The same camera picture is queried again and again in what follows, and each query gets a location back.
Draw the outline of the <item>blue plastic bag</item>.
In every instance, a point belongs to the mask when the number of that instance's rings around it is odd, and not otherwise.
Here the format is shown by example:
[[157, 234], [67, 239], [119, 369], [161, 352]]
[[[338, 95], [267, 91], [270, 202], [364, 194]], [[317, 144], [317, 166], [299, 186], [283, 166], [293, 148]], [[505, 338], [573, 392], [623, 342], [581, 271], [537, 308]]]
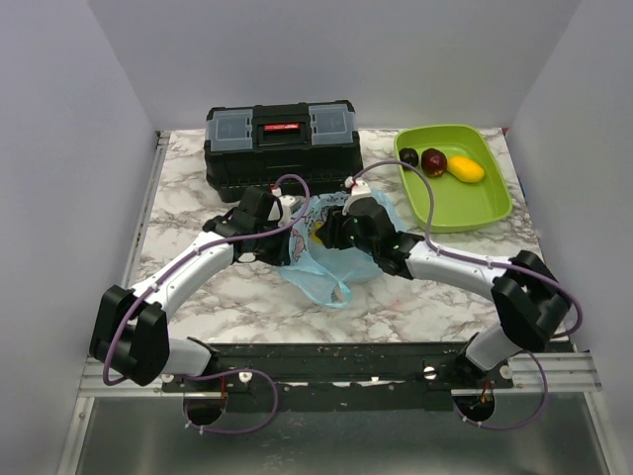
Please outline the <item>blue plastic bag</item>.
[[[351, 284], [383, 274], [370, 255], [355, 247], [327, 249], [311, 240], [310, 232], [324, 222], [326, 210], [341, 206], [344, 201], [342, 192], [312, 197], [308, 210], [290, 230], [290, 263], [278, 268], [283, 279], [301, 289], [313, 302], [331, 308], [342, 308], [351, 302]], [[332, 298], [335, 290], [345, 294], [348, 300], [336, 303]]]

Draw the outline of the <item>dark purple fake fruit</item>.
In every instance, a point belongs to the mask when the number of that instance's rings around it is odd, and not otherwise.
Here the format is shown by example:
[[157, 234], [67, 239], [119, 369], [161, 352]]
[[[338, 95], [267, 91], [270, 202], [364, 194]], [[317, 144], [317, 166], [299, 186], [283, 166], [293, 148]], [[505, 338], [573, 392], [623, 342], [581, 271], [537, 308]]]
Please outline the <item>dark purple fake fruit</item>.
[[414, 148], [404, 147], [399, 150], [400, 161], [412, 167], [419, 167], [419, 155]]

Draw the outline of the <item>red fake fruit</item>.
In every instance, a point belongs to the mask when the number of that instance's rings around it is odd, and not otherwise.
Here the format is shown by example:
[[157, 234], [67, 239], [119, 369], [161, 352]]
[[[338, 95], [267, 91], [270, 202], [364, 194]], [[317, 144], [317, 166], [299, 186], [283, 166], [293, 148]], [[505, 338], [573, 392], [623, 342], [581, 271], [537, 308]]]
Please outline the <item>red fake fruit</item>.
[[420, 155], [422, 171], [431, 178], [442, 176], [448, 167], [446, 155], [436, 148], [428, 148]]

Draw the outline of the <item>yellow fake lemon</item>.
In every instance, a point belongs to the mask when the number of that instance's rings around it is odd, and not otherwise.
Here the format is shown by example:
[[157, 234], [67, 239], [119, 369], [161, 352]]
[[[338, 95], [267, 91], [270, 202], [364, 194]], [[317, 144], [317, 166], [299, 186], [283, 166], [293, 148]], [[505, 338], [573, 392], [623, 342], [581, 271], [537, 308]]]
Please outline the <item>yellow fake lemon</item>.
[[486, 176], [486, 171], [480, 164], [462, 155], [454, 155], [447, 159], [447, 171], [464, 183], [478, 183]]

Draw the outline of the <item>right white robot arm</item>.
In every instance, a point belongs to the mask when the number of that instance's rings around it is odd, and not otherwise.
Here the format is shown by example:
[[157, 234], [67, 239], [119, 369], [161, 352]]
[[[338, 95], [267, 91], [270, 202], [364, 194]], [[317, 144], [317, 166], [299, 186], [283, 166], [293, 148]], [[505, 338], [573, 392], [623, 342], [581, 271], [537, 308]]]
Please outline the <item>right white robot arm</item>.
[[457, 380], [469, 388], [480, 386], [513, 355], [543, 351], [572, 306], [536, 254], [523, 250], [496, 262], [433, 249], [427, 238], [397, 230], [373, 198], [355, 202], [348, 211], [331, 208], [314, 235], [328, 249], [364, 252], [386, 274], [437, 281], [493, 302], [497, 323], [471, 337], [451, 365]]

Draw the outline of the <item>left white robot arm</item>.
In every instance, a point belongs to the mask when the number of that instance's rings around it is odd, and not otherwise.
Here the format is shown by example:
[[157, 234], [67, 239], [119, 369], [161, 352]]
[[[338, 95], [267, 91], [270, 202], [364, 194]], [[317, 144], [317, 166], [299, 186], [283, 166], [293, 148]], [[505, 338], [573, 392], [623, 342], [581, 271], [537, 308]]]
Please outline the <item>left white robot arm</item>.
[[105, 371], [139, 386], [173, 375], [199, 391], [212, 389], [220, 376], [217, 351], [193, 337], [171, 337], [169, 321], [200, 287], [246, 253], [271, 265], [288, 263], [288, 225], [302, 204], [278, 188], [247, 188], [236, 207], [207, 220], [165, 267], [129, 289], [114, 285], [105, 291], [90, 356]]

